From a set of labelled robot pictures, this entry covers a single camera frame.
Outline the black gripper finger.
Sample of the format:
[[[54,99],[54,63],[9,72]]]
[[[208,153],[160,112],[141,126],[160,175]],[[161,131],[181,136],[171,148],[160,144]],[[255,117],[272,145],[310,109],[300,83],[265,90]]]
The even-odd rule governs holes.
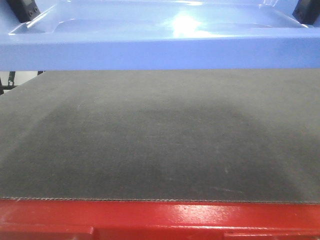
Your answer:
[[[30,22],[41,14],[35,0],[6,0],[20,23]]]
[[[299,0],[292,15],[301,24],[313,25],[320,15],[320,0]]]

